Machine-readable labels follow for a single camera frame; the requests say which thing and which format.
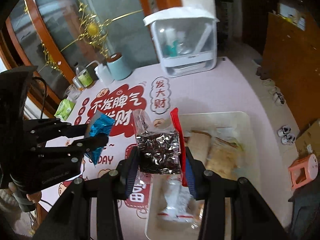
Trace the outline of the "white red snack bag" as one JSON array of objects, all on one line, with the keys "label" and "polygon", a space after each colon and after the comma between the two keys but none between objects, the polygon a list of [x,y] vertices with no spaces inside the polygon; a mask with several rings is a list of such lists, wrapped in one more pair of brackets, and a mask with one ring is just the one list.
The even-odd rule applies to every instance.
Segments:
[{"label": "white red snack bag", "polygon": [[159,211],[158,218],[169,222],[193,222],[194,216],[188,210],[192,196],[189,189],[182,186],[182,176],[180,174],[168,175],[163,183],[162,192],[166,206]]}]

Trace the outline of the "dark snack red-edged bag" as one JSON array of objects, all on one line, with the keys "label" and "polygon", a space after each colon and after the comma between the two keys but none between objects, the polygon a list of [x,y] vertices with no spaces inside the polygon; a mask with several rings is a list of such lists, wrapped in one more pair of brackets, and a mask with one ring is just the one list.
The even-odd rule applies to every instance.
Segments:
[{"label": "dark snack red-edged bag", "polygon": [[133,111],[132,118],[138,149],[136,182],[150,184],[157,174],[174,176],[185,186],[186,153],[178,108],[170,112],[167,124],[157,127],[142,109]]}]

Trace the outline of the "blue biscuit packet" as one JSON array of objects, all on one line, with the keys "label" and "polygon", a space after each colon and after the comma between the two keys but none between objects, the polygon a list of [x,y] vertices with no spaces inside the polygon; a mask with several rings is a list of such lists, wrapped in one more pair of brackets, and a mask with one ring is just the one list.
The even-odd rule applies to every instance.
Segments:
[{"label": "blue biscuit packet", "polygon": [[88,128],[85,133],[85,138],[95,138],[95,145],[92,150],[89,150],[85,155],[97,165],[101,153],[108,142],[108,136],[115,124],[115,120],[101,111],[97,111],[91,118]]}]

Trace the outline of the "large yellow cracker bag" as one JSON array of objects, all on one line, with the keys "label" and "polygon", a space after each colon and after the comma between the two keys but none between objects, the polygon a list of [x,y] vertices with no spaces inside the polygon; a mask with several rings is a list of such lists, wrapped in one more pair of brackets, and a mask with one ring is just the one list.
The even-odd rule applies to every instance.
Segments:
[{"label": "large yellow cracker bag", "polygon": [[234,138],[219,131],[212,133],[212,144],[205,167],[225,179],[237,180],[237,172],[245,163],[243,146]]}]

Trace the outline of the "green tissue pack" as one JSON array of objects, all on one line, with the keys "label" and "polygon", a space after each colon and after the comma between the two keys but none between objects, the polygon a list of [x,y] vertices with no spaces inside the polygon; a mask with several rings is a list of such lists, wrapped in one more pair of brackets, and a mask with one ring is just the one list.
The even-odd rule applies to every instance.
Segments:
[{"label": "green tissue pack", "polygon": [[63,99],[60,102],[54,116],[56,118],[59,118],[60,120],[66,121],[68,119],[69,115],[71,114],[74,106],[75,106],[74,102],[72,102],[68,99]]}]

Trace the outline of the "beige wafer biscuit pack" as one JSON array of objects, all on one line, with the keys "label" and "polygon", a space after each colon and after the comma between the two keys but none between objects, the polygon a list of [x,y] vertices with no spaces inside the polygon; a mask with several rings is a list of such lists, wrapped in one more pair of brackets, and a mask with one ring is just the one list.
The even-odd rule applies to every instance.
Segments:
[{"label": "beige wafer biscuit pack", "polygon": [[187,146],[193,158],[206,164],[207,156],[211,147],[212,136],[202,131],[191,131],[187,140]]}]

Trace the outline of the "clear drinking glass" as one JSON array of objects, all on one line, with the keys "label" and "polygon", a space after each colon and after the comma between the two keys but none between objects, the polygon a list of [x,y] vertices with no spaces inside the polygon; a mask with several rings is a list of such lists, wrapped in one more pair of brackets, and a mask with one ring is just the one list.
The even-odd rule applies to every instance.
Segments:
[{"label": "clear drinking glass", "polygon": [[80,95],[81,91],[74,84],[69,85],[65,90],[65,97],[69,101],[76,102]]}]

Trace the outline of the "white plastic storage bin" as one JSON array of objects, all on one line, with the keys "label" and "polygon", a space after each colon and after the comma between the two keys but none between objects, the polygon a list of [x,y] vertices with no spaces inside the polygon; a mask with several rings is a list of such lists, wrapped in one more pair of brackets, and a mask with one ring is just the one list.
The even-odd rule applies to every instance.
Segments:
[{"label": "white plastic storage bin", "polygon": [[[183,134],[191,139],[194,159],[212,167],[223,178],[247,178],[260,191],[260,166],[249,116],[244,112],[183,114],[179,116]],[[197,239],[194,223],[165,221],[159,212],[166,206],[167,176],[155,175],[149,195],[148,239]]]}]

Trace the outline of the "white squeeze bottle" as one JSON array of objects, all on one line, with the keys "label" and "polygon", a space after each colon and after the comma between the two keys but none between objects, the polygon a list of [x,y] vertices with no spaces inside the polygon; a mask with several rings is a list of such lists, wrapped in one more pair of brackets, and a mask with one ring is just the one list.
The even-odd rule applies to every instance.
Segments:
[{"label": "white squeeze bottle", "polygon": [[103,65],[102,63],[99,63],[98,61],[92,61],[86,66],[86,70],[88,71],[90,77],[94,81],[100,81],[105,86],[110,85],[114,78],[112,77],[109,68],[107,65]]}]

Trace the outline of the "light blue canister wooden lid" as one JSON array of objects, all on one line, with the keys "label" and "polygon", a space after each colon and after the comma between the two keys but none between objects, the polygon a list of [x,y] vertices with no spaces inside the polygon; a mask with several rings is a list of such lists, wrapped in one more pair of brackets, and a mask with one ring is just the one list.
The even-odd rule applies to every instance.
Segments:
[{"label": "light blue canister wooden lid", "polygon": [[121,53],[112,54],[107,58],[107,66],[112,77],[117,80],[123,80],[131,75],[132,69]]}]

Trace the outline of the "pink printed tablecloth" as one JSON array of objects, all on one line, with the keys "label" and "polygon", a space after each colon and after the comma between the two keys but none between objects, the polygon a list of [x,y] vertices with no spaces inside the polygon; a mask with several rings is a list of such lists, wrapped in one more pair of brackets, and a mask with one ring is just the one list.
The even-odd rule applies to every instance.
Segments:
[{"label": "pink printed tablecloth", "polygon": [[138,108],[145,110],[155,122],[168,119],[174,108],[178,108],[181,118],[226,112],[228,122],[249,121],[247,130],[256,144],[249,180],[281,224],[287,223],[290,205],[284,191],[283,162],[276,130],[255,91],[229,59],[219,60],[212,70],[175,78],[166,77],[160,65],[154,64],[138,68],[128,78],[108,86],[97,81],[84,90],[68,122],[83,124],[100,111],[110,115],[116,123],[99,163],[85,159],[81,167],[83,178],[97,178],[124,159],[126,149],[135,142],[130,114]]}]

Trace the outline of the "wooden glass door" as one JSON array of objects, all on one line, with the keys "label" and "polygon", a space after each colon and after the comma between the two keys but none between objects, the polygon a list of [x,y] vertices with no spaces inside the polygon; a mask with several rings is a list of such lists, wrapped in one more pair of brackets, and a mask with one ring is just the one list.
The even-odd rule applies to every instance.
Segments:
[{"label": "wooden glass door", "polygon": [[157,63],[143,18],[180,6],[181,0],[18,0],[1,29],[1,58],[7,68],[35,66],[46,84],[31,99],[56,107],[78,67],[106,62],[121,53],[132,69]]}]

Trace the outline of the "pink plastic stool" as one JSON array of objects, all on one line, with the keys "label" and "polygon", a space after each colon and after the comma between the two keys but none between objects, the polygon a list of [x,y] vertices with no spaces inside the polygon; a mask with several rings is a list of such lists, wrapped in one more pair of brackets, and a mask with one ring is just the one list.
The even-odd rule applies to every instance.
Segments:
[{"label": "pink plastic stool", "polygon": [[315,154],[295,160],[288,168],[292,189],[296,190],[316,179],[318,175],[318,160]]}]

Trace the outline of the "white lidded organizer box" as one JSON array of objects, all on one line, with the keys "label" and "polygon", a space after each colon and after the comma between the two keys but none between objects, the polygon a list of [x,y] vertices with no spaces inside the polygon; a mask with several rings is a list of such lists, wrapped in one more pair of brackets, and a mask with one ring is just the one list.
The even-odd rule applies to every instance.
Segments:
[{"label": "white lidded organizer box", "polygon": [[217,23],[210,12],[195,7],[173,7],[146,16],[161,68],[179,77],[215,68]]}]

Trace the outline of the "wooden cabinet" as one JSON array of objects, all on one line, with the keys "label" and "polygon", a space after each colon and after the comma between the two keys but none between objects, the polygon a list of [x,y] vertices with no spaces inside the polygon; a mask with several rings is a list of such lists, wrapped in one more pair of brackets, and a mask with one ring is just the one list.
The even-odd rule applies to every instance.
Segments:
[{"label": "wooden cabinet", "polygon": [[319,26],[310,14],[304,30],[268,15],[262,68],[280,88],[301,131],[319,118]]}]

